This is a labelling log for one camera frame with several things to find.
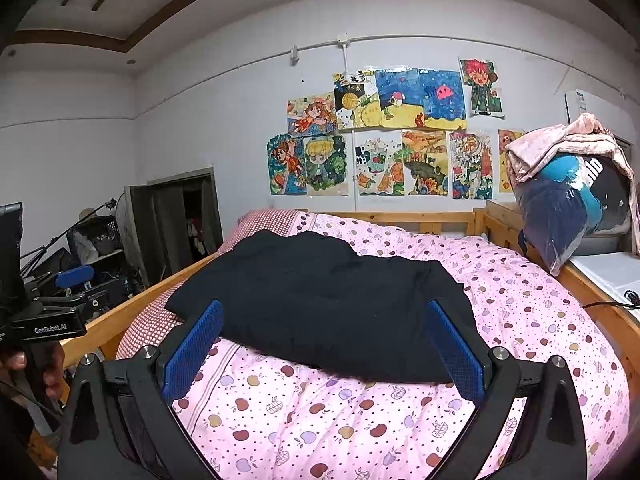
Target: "hand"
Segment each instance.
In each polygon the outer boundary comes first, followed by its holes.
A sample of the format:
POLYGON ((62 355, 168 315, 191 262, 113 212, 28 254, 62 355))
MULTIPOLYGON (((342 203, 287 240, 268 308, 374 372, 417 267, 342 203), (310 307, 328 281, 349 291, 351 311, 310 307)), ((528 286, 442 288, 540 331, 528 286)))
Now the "hand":
MULTIPOLYGON (((59 399, 62 396, 62 372, 65 361, 65 351, 56 343, 52 348, 50 362, 43 374, 46 394, 51 399, 59 399)), ((27 359, 24 352, 15 352, 8 356, 0 356, 0 378, 7 381, 10 370, 24 370, 27 359)))

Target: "plastic bag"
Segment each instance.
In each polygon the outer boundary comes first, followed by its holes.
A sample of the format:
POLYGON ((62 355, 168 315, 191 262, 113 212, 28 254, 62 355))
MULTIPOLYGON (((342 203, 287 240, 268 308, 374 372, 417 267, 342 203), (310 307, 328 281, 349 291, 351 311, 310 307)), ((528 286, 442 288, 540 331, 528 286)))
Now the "plastic bag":
POLYGON ((584 236, 624 234, 631 228, 629 180, 606 156, 559 153, 513 192, 524 236, 552 276, 584 236))

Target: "metal screw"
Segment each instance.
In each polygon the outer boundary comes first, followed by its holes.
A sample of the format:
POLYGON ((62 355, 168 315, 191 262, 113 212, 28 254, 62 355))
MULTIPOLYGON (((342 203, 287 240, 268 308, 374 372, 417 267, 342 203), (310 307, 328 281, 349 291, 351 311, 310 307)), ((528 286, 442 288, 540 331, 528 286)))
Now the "metal screw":
POLYGON ((553 363, 553 366, 564 368, 564 359, 562 359, 559 355, 554 355, 551 358, 551 362, 553 363))
POLYGON ((95 361, 95 354, 84 354, 80 358, 80 364, 87 366, 95 361))
POLYGON ((496 359, 500 359, 500 361, 508 359, 509 355, 509 351, 503 346, 497 346, 494 348, 494 356, 496 359))
POLYGON ((156 355, 156 347, 153 345, 144 345, 140 350, 145 359, 151 359, 156 355))

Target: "anime drawing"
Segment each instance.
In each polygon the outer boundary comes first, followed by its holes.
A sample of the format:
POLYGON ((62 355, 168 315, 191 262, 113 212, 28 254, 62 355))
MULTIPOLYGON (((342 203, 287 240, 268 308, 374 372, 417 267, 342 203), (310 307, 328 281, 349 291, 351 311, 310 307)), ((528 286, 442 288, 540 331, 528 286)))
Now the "anime drawing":
POLYGON ((453 198, 493 198, 494 170, 490 136, 452 132, 449 140, 453 198))
POLYGON ((400 132, 356 134, 355 153, 360 195, 404 195, 400 132))
POLYGON ((511 183, 507 176, 507 152, 505 147, 510 142, 523 136, 523 132, 514 132, 513 130, 498 130, 498 143, 500 144, 500 193, 511 193, 511 183))
POLYGON ((267 142, 269 185, 272 195, 306 193, 305 152, 302 139, 283 134, 267 142))
POLYGON ((466 130, 465 95, 460 73, 418 69, 424 115, 415 126, 439 130, 466 130))
POLYGON ((382 110, 373 70, 334 74, 334 96, 339 130, 382 125, 382 110))
POLYGON ((494 87, 498 74, 491 61, 461 59, 462 80, 471 86, 471 113, 504 117, 500 90, 494 87))
POLYGON ((409 195, 449 194, 446 132, 402 131, 402 160, 414 181, 409 195))
POLYGON ((417 128, 424 121, 424 91, 415 68, 376 70, 384 128, 417 128))
POLYGON ((338 126, 334 94, 313 95, 288 101, 287 124, 292 137, 332 134, 338 126))
POLYGON ((307 137, 306 193, 313 195, 348 195, 347 155, 344 136, 307 137))

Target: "pink bedsheet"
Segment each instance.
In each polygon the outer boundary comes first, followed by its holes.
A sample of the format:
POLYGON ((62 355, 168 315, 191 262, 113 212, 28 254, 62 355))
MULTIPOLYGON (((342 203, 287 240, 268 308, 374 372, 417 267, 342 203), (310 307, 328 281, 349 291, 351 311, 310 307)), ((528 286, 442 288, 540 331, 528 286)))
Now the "pink bedsheet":
MULTIPOLYGON (((582 407, 590 479, 626 436, 628 387, 620 362, 577 301, 535 264, 479 237, 414 235, 301 212, 289 224, 288 234, 313 230, 347 241, 359 254, 439 260, 465 285, 488 345, 506 346, 520 359, 563 355, 582 407)), ((120 356, 164 336, 153 329, 138 335, 127 338, 120 356)), ((499 467, 523 405, 514 402, 480 477, 499 467)), ((473 411, 452 384, 365 384, 222 339, 174 408, 222 478, 281 480, 425 478, 473 411)))

